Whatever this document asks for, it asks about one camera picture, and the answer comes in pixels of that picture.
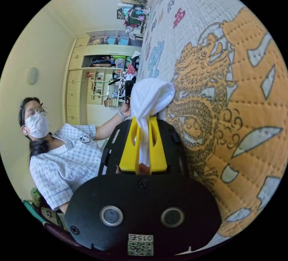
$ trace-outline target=face mask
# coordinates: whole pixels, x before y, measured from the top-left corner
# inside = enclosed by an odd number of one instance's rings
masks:
[[[33,117],[27,119],[26,126],[30,130],[29,135],[34,138],[41,139],[49,133],[49,124],[45,113],[36,112]]]

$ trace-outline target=wall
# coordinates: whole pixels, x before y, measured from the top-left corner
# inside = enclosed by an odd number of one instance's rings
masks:
[[[6,61],[0,79],[0,152],[7,175],[21,199],[31,199],[34,186],[29,172],[29,144],[21,134],[18,112],[21,101],[36,96],[48,108],[51,131],[62,126],[64,71],[74,38],[46,8],[23,30]],[[29,85],[26,70],[36,67],[39,81]]]
[[[101,126],[115,116],[118,109],[105,108],[104,105],[87,105],[87,123]]]
[[[120,0],[52,0],[47,9],[78,38],[89,31],[124,30],[124,20],[116,17],[118,3]]]

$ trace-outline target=round wall lamp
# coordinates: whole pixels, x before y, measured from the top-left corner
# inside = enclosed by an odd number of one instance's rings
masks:
[[[39,77],[39,71],[37,68],[29,68],[27,71],[26,80],[29,85],[37,83]]]

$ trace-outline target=qr code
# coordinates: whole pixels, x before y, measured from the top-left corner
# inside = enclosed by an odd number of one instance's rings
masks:
[[[128,255],[153,256],[153,242],[128,241]]]

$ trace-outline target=quilted bedspread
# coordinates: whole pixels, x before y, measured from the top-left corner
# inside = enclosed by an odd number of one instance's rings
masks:
[[[139,80],[175,86],[163,118],[181,137],[191,178],[217,200],[223,222],[204,248],[214,246],[261,213],[283,176],[287,68],[239,0],[154,0],[141,56]]]

